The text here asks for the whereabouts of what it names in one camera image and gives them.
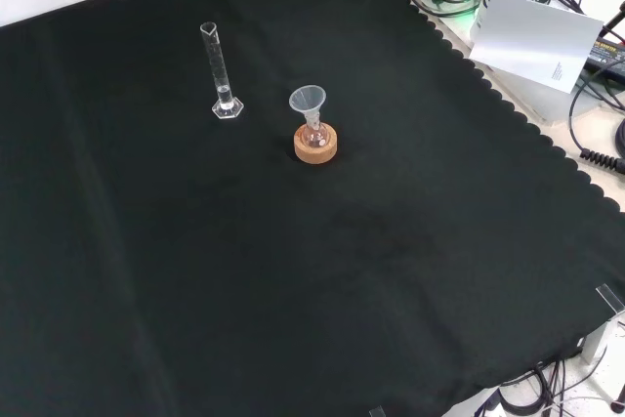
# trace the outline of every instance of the funnel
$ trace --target funnel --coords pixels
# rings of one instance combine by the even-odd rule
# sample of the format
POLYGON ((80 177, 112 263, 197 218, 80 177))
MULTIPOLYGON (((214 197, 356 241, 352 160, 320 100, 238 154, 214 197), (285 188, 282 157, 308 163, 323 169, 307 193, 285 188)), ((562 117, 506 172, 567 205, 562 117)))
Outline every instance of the funnel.
POLYGON ((328 130, 320 121, 319 110, 325 103, 325 90, 308 85, 296 90, 289 99, 291 107, 304 114, 306 127, 302 132, 302 143, 311 148, 320 148, 328 143, 328 130))

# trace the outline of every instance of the white paper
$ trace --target white paper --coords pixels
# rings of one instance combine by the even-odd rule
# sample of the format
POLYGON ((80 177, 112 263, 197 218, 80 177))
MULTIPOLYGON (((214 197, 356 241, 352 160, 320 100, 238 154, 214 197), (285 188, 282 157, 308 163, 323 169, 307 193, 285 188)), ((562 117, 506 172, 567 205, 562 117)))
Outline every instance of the white paper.
POLYGON ((570 93, 602 26, 530 0, 490 0, 471 59, 570 93))

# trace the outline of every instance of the black tablecloth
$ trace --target black tablecloth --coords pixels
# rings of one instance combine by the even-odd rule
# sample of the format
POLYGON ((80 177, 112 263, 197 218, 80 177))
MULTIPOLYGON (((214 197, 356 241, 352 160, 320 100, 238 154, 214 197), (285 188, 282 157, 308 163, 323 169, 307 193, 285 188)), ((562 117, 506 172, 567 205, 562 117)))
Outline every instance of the black tablecloth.
POLYGON ((625 296, 616 204, 405 0, 91 0, 0 31, 0 100, 2 416, 439 417, 625 296))

